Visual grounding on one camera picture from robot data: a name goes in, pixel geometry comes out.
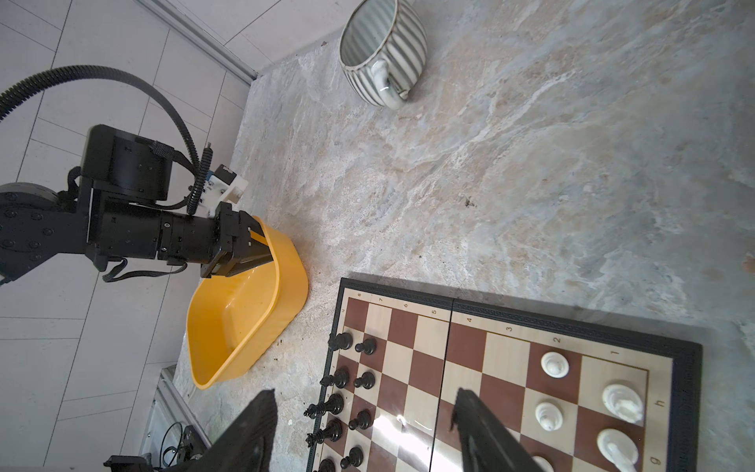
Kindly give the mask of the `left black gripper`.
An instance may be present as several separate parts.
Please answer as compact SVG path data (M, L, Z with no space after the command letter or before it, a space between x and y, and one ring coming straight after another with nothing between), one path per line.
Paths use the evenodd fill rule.
M160 214L158 258L169 265L201 266L201 277L233 277L273 261L260 223L220 203L213 218Z

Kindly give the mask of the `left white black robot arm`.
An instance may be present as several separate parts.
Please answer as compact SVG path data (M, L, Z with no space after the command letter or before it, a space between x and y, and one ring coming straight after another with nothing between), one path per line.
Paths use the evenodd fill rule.
M147 94L172 120L184 149L99 124L88 131L65 190L3 185L3 283L59 254L87 257L107 283L131 278L131 259L163 261L169 275L195 264L204 278L233 277L273 260L263 224L230 203L235 174L212 166L212 149L197 149L175 107L141 78L99 65L53 68L3 92L1 112L9 115L49 88L82 80L118 82Z

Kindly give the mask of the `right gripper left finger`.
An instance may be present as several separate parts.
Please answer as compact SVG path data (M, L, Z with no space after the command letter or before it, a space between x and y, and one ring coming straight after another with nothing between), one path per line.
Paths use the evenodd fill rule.
M273 389L261 391L221 437L183 471L269 471L277 426Z

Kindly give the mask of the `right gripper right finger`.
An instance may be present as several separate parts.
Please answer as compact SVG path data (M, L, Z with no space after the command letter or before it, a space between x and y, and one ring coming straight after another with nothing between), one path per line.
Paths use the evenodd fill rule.
M458 432L464 472L542 471L471 389L458 389L450 430Z

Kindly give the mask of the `yellow plastic tray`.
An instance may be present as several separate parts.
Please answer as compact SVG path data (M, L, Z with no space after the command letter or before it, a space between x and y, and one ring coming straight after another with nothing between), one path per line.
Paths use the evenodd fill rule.
M191 374L198 389L239 378L302 311L309 281L291 239L260 218L273 260L233 277L211 277L187 312Z

